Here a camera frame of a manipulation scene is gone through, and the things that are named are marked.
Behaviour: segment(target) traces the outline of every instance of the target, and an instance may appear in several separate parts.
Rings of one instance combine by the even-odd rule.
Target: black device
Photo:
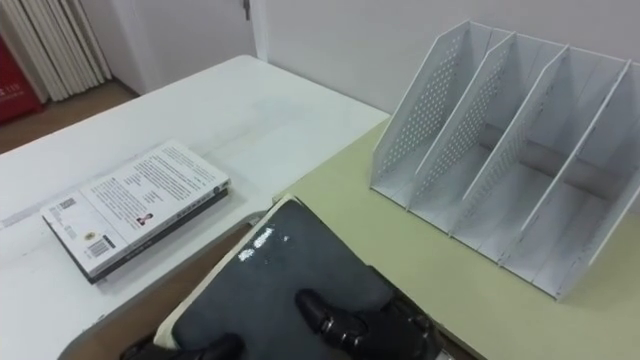
[[[310,329],[330,347],[354,360],[434,360],[443,349],[435,322],[411,299],[394,289],[379,310],[349,312],[327,302],[312,289],[298,291],[296,306]]]
[[[436,323],[375,268],[393,289],[392,299],[378,310],[347,311],[328,303],[313,289],[296,293],[296,306],[318,341],[344,351],[354,360],[435,360],[443,350]],[[153,344],[149,335],[129,347],[121,360],[236,360],[244,343],[225,334],[200,350],[167,350]]]

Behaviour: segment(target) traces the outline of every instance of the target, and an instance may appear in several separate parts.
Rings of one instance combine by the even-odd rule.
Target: white table
[[[81,334],[386,117],[243,56],[0,155],[0,358],[64,356]],[[35,214],[38,202],[168,138],[226,171],[233,194],[89,285]]]

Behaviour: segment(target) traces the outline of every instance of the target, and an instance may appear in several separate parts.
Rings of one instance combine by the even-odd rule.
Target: curtain
[[[0,0],[0,35],[42,102],[111,79],[79,0]]]

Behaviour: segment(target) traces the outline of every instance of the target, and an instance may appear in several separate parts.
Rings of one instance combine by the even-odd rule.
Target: white perforated magazine file holder
[[[380,139],[371,186],[402,206],[413,173],[473,78],[488,49],[509,33],[473,22],[439,36]]]
[[[409,210],[444,231],[451,228],[465,190],[535,79],[561,51],[514,33],[487,53],[413,179]]]
[[[639,165],[640,65],[512,34],[407,175],[408,209],[558,299],[638,196]]]

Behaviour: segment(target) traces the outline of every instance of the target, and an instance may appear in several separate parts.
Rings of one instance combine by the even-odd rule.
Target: light green desk surface
[[[585,278],[556,302],[369,189],[384,125],[289,192],[488,359],[640,359],[640,217],[627,215]]]

